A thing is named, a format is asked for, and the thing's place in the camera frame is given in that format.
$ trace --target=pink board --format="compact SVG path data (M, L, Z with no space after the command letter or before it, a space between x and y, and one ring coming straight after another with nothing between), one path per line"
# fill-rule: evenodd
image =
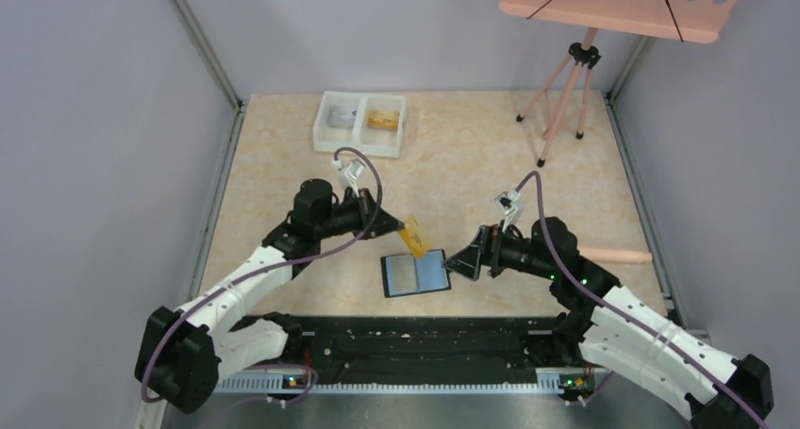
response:
M500 0L500 9L527 17L547 0ZM670 0L685 41L714 42L737 0ZM554 0L537 19L677 39L664 0Z

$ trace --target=metal frame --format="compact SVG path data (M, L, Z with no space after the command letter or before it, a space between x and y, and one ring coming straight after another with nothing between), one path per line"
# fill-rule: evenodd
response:
M223 203L223 197L225 196L225 187L227 187L227 179L230 176L230 167L233 165L236 145L239 143L239 135L242 132L245 112L246 106L242 106L236 110L233 124L228 134L227 144L225 145L225 153L219 165L216 167L216 170L219 170L219 172L216 174L214 193L211 196L208 216L206 217L206 223L201 233L200 245L197 248L197 256L193 261L192 279L190 280L189 288L186 292L187 301L194 299L197 294L200 293L203 273L206 271L206 262L208 261L208 252L211 249L211 241L214 238L214 231L217 227L217 219L219 219L220 208Z
M194 13L192 12L192 8L190 8L189 3L186 0L169 1L175 9L175 13L180 20L180 23L183 24L184 28L186 29L186 33L189 35L190 39L192 39L192 43L194 43L194 46L197 48L200 58L202 58L203 62L206 64L208 73L211 74L211 77L217 83L217 86L219 86L220 90L223 91L225 98L228 100L230 105L234 109L239 109L242 106L242 99L236 94L233 84L230 83L230 79L225 73L225 68L223 68L222 63L220 63L220 60L214 53L214 49L211 48L211 44L208 42L206 34L203 33L203 29L197 22L197 18L194 17Z
M617 140L617 147L620 150L620 157L625 167L625 175L627 176L630 191L633 195L633 201L636 205L636 210L639 213L639 219L642 223L642 230L644 231L644 238L647 241L647 246L650 253L653 255L653 266L656 269L656 277L658 284L661 287L661 292L666 304L668 317L678 325L687 328L681 313L681 300L675 292L673 286L672 276L674 276L672 261L667 255L664 254L661 248L661 237L658 233L655 217L650 210L650 203L642 185L642 178L637 172L636 158L633 152L628 147L628 141L625 136L625 129L620 122L617 115L615 103L627 88L633 75L639 70L640 66L647 57L647 54L653 47L656 39L651 37L640 37L639 41L634 47L631 56L628 58L625 66L620 73L619 77L614 83L611 91L604 95L606 100L606 112L611 121L611 129L614 132L614 138Z

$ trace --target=tripod leg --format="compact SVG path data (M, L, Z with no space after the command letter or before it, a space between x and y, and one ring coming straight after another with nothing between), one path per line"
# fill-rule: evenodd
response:
M545 94L547 90L550 89L550 85L553 85L553 82L556 80L556 78L558 78L558 75L561 74L561 71L563 71L564 68L567 67L567 63L570 62L570 59L572 59L572 56L570 54L567 54L567 56L564 57L564 59L561 61L561 64L559 64L559 66L556 68L556 71L552 75L550 75L550 78L548 78L546 82L544 82L544 86L542 87L542 89L539 90L536 94L534 94L533 97L530 99L530 102L527 104L527 106L525 106L525 110L523 110L522 113L517 115L517 123L521 123L523 121L525 116L527 116L528 112L530 112L533 106L536 105L536 102L539 101L539 98L542 97L542 95Z
M583 87L583 102L580 104L580 121L577 124L577 134L575 137L580 140L583 138L583 124L586 122L586 110L589 106L589 95L592 93L592 70L586 70L586 83Z
M538 167L543 167L544 161L547 160L547 153L550 152L550 146L553 144L553 139L558 132L558 125L561 123L561 118L564 116L567 103L570 101L570 95L572 95L572 92L575 89L575 82L577 82L577 78L582 69L583 64L575 64L573 70L570 72L570 77L567 79L567 84L564 86L564 90L561 92L561 97L559 97L558 105L556 106L556 113L553 115L553 122L547 126L547 130L545 131L547 134L547 139L544 141L542 155L539 156L539 161L536 162Z

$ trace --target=white bracket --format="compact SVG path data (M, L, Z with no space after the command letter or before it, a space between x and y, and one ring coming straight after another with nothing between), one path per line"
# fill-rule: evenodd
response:
M334 160L333 166L339 172L339 185L342 189L350 188L358 195L357 181L364 171L364 164L358 159L351 160L346 165L342 165L340 160Z
M503 208L503 232L512 224L517 223L523 213L525 204L520 201L520 193L516 190L504 191L494 198L494 201Z

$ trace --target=white plastic tray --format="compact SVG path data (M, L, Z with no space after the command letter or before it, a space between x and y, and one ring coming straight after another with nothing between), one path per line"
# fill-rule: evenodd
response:
M331 107L357 107L352 129L328 124ZM367 125L367 112L392 110L400 112L397 130L374 129ZM359 149L367 156L400 157L403 146L403 124L406 120L406 98L390 94L325 91L314 122L314 151L333 152L342 146Z

